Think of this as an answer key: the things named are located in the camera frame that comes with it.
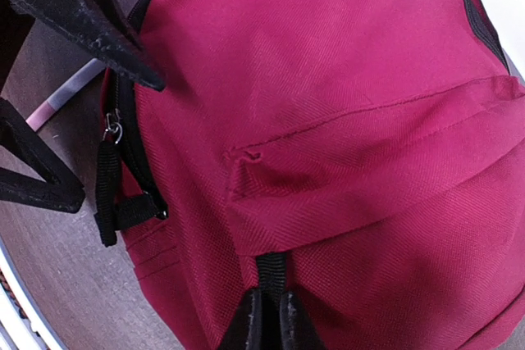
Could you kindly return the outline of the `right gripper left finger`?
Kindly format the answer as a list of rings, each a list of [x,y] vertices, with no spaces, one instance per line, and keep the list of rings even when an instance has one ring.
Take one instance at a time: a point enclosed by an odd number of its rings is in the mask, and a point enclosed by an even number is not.
[[[263,305],[260,289],[242,297],[218,350],[260,350],[262,348]]]

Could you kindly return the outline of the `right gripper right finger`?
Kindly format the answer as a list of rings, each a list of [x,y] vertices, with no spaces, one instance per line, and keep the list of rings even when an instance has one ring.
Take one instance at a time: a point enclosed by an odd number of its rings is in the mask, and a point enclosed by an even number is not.
[[[292,291],[281,296],[281,345],[285,350],[326,350],[299,297]]]

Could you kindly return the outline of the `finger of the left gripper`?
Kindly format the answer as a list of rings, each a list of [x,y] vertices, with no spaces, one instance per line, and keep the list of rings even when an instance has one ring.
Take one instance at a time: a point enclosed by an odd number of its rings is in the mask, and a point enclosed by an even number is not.
[[[6,80],[39,20],[116,73],[161,91],[162,73],[139,41],[132,16],[117,0],[1,0],[1,79]]]
[[[2,168],[3,201],[67,213],[79,211],[85,199],[83,184],[5,99],[1,100],[1,146],[40,176],[37,180]]]

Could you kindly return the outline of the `pink capped white marker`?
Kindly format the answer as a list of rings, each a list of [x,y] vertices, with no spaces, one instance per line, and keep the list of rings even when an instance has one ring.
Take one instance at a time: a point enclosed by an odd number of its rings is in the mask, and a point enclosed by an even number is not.
[[[60,87],[58,87],[48,98],[46,98],[30,114],[26,119],[26,123],[33,131],[38,131],[82,88],[90,84],[91,81],[105,71],[105,69],[105,65],[97,59],[88,61]]]

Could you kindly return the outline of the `red backpack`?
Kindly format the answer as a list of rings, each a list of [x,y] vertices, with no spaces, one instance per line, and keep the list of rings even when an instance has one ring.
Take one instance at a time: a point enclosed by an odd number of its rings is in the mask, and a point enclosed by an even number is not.
[[[188,349],[262,293],[326,349],[493,349],[524,317],[524,88],[481,0],[139,0],[95,220]]]

